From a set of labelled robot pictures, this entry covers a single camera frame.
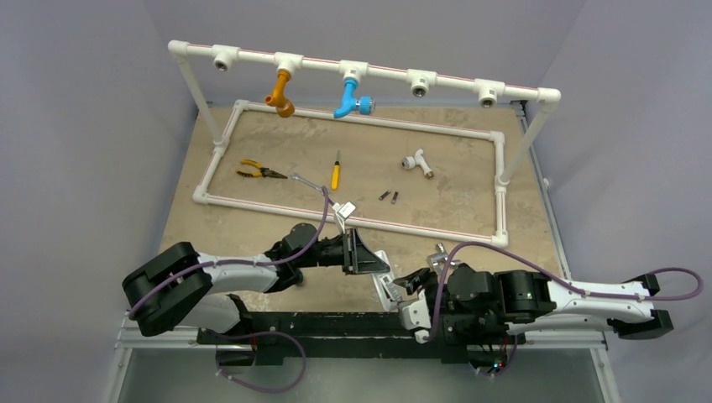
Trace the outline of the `white AC remote control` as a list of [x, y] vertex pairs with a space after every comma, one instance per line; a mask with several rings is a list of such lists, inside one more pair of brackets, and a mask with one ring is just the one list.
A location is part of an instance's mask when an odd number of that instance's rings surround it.
[[395, 283], [395, 275], [391, 268], [388, 256], [384, 250], [377, 250], [375, 255], [379, 259], [383, 260], [389, 269], [385, 273], [370, 275], [374, 284], [376, 295], [379, 298], [380, 305], [385, 312], [399, 312], [401, 310], [401, 305], [404, 303], [404, 299], [398, 285]]

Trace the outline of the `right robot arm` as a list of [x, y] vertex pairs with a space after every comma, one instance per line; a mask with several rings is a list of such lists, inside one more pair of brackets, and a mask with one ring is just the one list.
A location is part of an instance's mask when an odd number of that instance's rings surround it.
[[429, 340], [432, 329], [449, 345], [503, 344], [541, 330], [610, 330], [626, 340], [659, 338], [673, 330], [669, 312], [650, 300], [659, 290], [654, 275], [601, 285], [526, 270], [492, 274], [461, 263], [453, 266], [445, 285], [434, 269], [422, 268], [389, 287], [415, 296], [395, 308], [419, 343]]

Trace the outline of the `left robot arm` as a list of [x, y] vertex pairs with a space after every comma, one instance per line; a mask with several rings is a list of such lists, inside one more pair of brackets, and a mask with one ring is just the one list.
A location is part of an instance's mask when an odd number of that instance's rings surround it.
[[357, 229], [333, 238], [318, 235], [313, 225], [299, 223], [271, 249], [244, 258], [201, 254], [189, 242], [176, 243], [124, 278], [128, 317], [145, 337], [193, 326], [241, 343], [250, 320], [241, 315], [235, 291], [281, 292], [303, 283], [303, 269], [321, 266], [339, 266], [346, 275], [390, 273], [389, 263], [365, 245]]

